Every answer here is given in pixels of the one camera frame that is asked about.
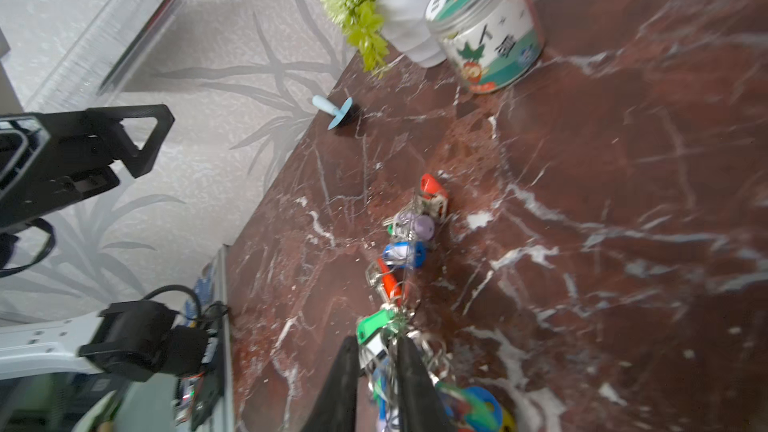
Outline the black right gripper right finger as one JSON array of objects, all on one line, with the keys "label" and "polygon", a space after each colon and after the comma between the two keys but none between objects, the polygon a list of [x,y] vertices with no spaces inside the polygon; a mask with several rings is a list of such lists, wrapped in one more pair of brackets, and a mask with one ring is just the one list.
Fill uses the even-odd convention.
[{"label": "black right gripper right finger", "polygon": [[398,407],[402,431],[451,431],[452,423],[409,337],[398,339],[395,354]]}]

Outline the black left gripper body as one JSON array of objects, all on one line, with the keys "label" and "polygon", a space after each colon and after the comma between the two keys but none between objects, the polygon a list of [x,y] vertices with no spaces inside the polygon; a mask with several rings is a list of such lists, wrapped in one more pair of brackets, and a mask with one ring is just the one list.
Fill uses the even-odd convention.
[{"label": "black left gripper body", "polygon": [[29,113],[1,119],[1,231],[107,192],[120,121],[101,113]]}]

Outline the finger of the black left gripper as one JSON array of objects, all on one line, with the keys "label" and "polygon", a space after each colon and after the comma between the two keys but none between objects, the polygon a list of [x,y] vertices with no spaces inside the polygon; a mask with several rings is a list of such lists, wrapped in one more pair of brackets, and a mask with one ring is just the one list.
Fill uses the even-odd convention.
[{"label": "finger of the black left gripper", "polygon": [[152,170],[175,122],[164,104],[89,108],[86,118],[113,159],[134,178]]}]

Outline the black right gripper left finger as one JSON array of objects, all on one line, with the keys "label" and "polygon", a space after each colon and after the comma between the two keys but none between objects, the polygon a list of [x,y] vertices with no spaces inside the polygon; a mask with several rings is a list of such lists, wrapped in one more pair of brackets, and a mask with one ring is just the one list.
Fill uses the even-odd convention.
[{"label": "black right gripper left finger", "polygon": [[359,344],[347,336],[301,431],[353,432],[359,378]]}]

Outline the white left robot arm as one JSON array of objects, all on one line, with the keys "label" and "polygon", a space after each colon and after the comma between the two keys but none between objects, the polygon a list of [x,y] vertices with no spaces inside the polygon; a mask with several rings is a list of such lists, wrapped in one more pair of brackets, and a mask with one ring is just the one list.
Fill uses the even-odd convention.
[{"label": "white left robot arm", "polygon": [[[43,262],[56,244],[47,215],[116,188],[123,164],[148,174],[175,118],[163,105],[89,108],[1,119],[1,276]],[[156,374],[200,378],[223,357],[229,309],[209,308],[189,287],[73,319],[13,326],[1,334],[1,377],[111,373],[134,382]]]}]

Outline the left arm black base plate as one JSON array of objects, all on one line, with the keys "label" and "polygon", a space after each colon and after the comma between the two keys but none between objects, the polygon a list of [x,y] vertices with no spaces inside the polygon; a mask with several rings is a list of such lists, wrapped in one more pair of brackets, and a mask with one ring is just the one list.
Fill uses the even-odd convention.
[{"label": "left arm black base plate", "polygon": [[201,371],[177,381],[173,403],[176,431],[201,431],[210,424],[225,395],[225,325],[229,307],[215,301],[207,307],[201,325],[209,334]]}]

